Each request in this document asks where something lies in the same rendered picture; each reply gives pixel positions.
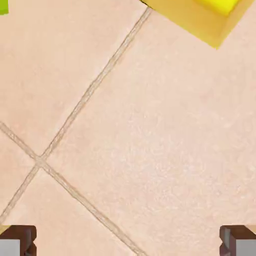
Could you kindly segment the small green cube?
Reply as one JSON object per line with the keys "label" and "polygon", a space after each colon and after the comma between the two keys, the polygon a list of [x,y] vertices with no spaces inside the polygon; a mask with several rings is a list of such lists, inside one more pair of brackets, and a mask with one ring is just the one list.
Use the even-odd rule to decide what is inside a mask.
{"label": "small green cube", "polygon": [[0,15],[6,15],[9,13],[8,0],[0,0]]}

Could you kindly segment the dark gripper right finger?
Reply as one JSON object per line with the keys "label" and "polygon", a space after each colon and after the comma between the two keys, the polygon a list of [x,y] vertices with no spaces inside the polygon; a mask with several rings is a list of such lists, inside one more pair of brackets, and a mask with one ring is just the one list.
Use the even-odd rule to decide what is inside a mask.
{"label": "dark gripper right finger", "polygon": [[219,238],[219,256],[256,256],[256,233],[245,225],[222,225]]}

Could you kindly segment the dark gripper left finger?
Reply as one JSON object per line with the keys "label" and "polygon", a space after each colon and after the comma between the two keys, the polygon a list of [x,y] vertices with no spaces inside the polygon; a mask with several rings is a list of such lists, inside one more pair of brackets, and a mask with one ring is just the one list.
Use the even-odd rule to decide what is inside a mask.
{"label": "dark gripper left finger", "polygon": [[0,256],[37,256],[34,225],[0,225]]}

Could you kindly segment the large orange box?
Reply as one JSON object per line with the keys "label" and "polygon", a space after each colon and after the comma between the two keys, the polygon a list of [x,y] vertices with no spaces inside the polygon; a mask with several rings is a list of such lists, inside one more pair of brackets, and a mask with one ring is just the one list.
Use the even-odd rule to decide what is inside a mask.
{"label": "large orange box", "polygon": [[256,0],[140,0],[218,49]]}

